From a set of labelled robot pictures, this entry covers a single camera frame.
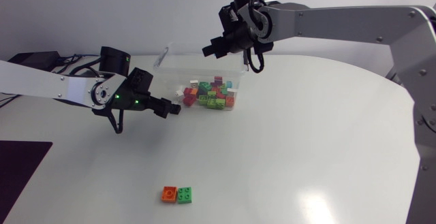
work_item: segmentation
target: clear plastic bin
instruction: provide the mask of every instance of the clear plastic bin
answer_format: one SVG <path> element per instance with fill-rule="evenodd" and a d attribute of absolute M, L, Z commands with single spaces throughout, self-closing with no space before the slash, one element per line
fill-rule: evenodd
<path fill-rule="evenodd" d="M 170 43 L 158 56 L 153 69 L 167 88 L 165 98 L 190 108 L 233 110 L 245 74 L 243 55 L 204 57 L 194 46 L 201 45 Z"/>

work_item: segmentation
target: black mat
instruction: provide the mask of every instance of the black mat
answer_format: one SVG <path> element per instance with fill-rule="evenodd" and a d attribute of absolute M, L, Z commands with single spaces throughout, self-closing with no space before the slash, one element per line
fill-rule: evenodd
<path fill-rule="evenodd" d="M 52 142 L 0 141 L 0 223 L 52 146 Z"/>

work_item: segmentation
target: green lego brick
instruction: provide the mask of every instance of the green lego brick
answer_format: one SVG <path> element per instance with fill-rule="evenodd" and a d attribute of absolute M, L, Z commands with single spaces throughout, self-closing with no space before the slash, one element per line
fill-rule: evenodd
<path fill-rule="evenodd" d="M 177 202 L 179 204 L 192 203 L 191 187 L 181 187 L 178 189 Z"/>
<path fill-rule="evenodd" d="M 209 91 L 207 93 L 207 99 L 216 99 L 217 98 L 217 92 L 216 91 Z"/>
<path fill-rule="evenodd" d="M 207 105 L 207 95 L 199 96 L 198 103 L 200 103 L 200 105 L 202 105 L 202 106 L 206 106 Z"/>
<path fill-rule="evenodd" d="M 224 109 L 225 99 L 217 99 L 216 103 L 217 103 L 217 109 L 220 109 L 220 110 Z"/>
<path fill-rule="evenodd" d="M 216 99 L 208 99 L 207 108 L 216 109 L 217 108 L 217 100 Z"/>
<path fill-rule="evenodd" d="M 212 90 L 212 85 L 207 82 L 200 82 L 198 88 L 204 92 L 208 92 Z"/>

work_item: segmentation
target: toy block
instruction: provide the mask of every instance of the toy block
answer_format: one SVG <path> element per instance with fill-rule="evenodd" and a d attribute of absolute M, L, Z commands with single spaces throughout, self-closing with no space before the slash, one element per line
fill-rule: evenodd
<path fill-rule="evenodd" d="M 221 92 L 221 89 L 218 87 L 213 87 L 212 91 L 216 92 L 217 94 Z"/>
<path fill-rule="evenodd" d="M 226 97 L 225 106 L 228 108 L 232 108 L 234 106 L 234 97 Z"/>
<path fill-rule="evenodd" d="M 216 91 L 209 91 L 207 93 L 207 99 L 216 99 L 217 98 L 217 92 Z"/>
<path fill-rule="evenodd" d="M 222 85 L 223 84 L 223 77 L 215 76 L 214 81 L 215 81 L 215 84 Z"/>
<path fill-rule="evenodd" d="M 197 92 L 198 92 L 198 89 L 192 89 L 191 95 L 197 97 Z"/>
<path fill-rule="evenodd" d="M 202 106 L 207 106 L 207 95 L 201 95 L 198 97 L 198 102 Z"/>
<path fill-rule="evenodd" d="M 217 99 L 225 99 L 225 95 L 217 93 Z"/>
<path fill-rule="evenodd" d="M 198 88 L 204 92 L 208 92 L 212 90 L 212 85 L 207 82 L 200 82 Z"/>
<path fill-rule="evenodd" d="M 191 88 L 198 89 L 198 80 L 191 80 Z"/>
<path fill-rule="evenodd" d="M 180 90 L 176 91 L 176 98 L 177 98 L 178 101 L 182 101 L 183 98 L 185 98 L 185 94 L 183 94 L 183 92 L 180 91 Z"/>
<path fill-rule="evenodd" d="M 184 95 L 189 95 L 189 94 L 191 94 L 191 92 L 192 92 L 191 88 L 185 88 L 185 90 L 183 91 L 183 94 Z"/>
<path fill-rule="evenodd" d="M 224 106 L 225 106 L 224 99 L 217 99 L 216 103 L 217 103 L 217 109 L 220 109 L 220 110 L 224 109 Z"/>
<path fill-rule="evenodd" d="M 192 106 L 196 102 L 196 100 L 196 97 L 188 95 L 183 99 L 183 104 L 185 104 L 186 106 Z"/>
<path fill-rule="evenodd" d="M 208 99 L 207 100 L 207 108 L 216 109 L 217 108 L 217 100 L 216 99 Z"/>
<path fill-rule="evenodd" d="M 181 187 L 178 189 L 177 202 L 179 204 L 192 203 L 192 190 L 191 187 Z"/>
<path fill-rule="evenodd" d="M 204 91 L 202 89 L 198 89 L 197 96 L 199 97 L 201 95 L 207 95 L 207 93 L 208 93 L 208 91 Z"/>
<path fill-rule="evenodd" d="M 237 89 L 227 88 L 227 96 L 235 97 L 237 92 Z"/>
<path fill-rule="evenodd" d="M 177 198 L 177 187 L 163 187 L 161 200 L 163 202 L 175 203 Z"/>

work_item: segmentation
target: white table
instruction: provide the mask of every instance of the white table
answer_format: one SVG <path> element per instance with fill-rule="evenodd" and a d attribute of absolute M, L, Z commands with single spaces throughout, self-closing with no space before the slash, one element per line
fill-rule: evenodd
<path fill-rule="evenodd" d="M 404 223 L 412 105 L 380 76 L 300 56 L 267 56 L 231 112 L 126 112 L 121 135 L 86 108 L 21 97 L 0 109 L 1 139 L 54 144 L 6 223 Z M 193 203 L 160 202 L 168 185 Z"/>

